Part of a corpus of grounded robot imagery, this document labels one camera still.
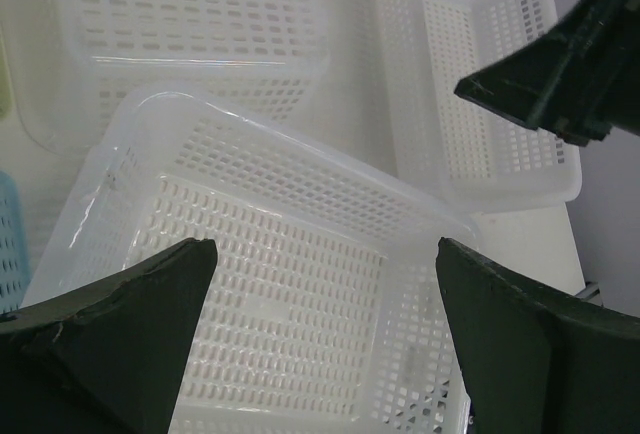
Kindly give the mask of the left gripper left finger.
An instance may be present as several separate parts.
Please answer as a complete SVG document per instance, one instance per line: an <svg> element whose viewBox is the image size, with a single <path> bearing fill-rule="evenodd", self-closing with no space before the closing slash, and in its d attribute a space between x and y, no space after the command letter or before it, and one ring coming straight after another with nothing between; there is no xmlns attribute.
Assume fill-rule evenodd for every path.
<svg viewBox="0 0 640 434"><path fill-rule="evenodd" d="M167 432L217 261L189 238L2 315L2 432Z"/></svg>

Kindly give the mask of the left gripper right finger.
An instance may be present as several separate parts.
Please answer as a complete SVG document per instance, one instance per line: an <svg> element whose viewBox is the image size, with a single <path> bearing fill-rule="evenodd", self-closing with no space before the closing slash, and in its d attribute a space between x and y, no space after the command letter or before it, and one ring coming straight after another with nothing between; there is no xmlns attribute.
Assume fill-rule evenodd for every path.
<svg viewBox="0 0 640 434"><path fill-rule="evenodd" d="M636 433L639 320L452 238L436 273L478 433Z"/></svg>

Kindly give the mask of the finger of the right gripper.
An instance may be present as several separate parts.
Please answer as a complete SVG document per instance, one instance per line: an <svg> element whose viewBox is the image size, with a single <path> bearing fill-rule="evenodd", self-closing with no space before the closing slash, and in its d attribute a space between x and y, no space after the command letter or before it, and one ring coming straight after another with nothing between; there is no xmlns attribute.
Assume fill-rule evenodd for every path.
<svg viewBox="0 0 640 434"><path fill-rule="evenodd" d="M547 33L454 93L573 145L639 132L639 0L579 0Z"/></svg>

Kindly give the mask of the blue basket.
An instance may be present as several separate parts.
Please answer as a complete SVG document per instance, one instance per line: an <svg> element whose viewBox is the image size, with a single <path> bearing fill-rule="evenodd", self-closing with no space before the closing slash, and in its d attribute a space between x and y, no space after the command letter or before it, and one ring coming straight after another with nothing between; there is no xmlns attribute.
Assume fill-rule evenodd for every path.
<svg viewBox="0 0 640 434"><path fill-rule="evenodd" d="M1 313L5 314L22 304L31 280L31 269L17 187L5 172L1 172L0 188Z"/></svg>

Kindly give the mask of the white bottom basket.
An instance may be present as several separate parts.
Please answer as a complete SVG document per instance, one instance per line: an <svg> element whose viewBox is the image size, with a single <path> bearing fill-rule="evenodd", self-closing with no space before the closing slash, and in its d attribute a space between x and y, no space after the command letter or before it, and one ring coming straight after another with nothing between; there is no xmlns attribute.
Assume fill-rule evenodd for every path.
<svg viewBox="0 0 640 434"><path fill-rule="evenodd" d="M536 41L554 0L375 0L399 177L466 212L537 209L581 191L578 149L494 113L483 70Z"/></svg>

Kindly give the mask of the clear perforated basket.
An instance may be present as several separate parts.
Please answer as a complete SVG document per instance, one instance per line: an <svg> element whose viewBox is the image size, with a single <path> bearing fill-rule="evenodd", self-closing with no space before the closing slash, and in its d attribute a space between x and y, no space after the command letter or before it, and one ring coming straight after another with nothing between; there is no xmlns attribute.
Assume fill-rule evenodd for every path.
<svg viewBox="0 0 640 434"><path fill-rule="evenodd" d="M462 433L470 401L435 272L477 242L440 200L185 82L119 104L24 301L187 238L218 265L173 433Z"/></svg>
<svg viewBox="0 0 640 434"><path fill-rule="evenodd" d="M1 0L1 32L22 125L56 154L90 148L159 81L289 123L329 65L322 0Z"/></svg>

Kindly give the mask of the green perforated basket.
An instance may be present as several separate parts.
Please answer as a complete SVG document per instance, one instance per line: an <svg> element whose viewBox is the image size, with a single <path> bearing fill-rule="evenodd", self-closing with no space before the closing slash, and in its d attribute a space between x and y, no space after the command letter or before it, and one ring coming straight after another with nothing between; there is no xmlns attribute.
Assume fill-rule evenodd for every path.
<svg viewBox="0 0 640 434"><path fill-rule="evenodd" d="M0 39L0 117L6 118L12 108L11 82L4 40Z"/></svg>

